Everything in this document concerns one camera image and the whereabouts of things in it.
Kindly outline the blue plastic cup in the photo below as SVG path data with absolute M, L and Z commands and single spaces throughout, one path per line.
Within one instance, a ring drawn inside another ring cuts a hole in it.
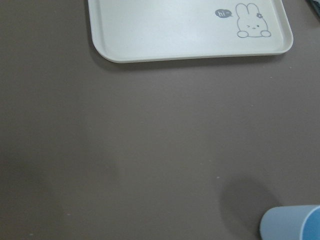
M 263 240 L 318 240 L 320 206 L 273 207 L 263 215 L 259 233 Z

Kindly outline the grey folded cloth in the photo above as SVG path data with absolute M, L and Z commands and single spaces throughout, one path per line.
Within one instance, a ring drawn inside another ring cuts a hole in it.
M 318 17 L 320 17 L 320 1 L 319 0 L 307 0 L 307 2 L 312 7 L 313 11 Z

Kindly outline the cream rabbit tray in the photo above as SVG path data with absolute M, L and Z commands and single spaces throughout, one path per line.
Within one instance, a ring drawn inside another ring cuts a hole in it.
M 280 55 L 293 45 L 280 0 L 90 0 L 93 45 L 114 63 Z

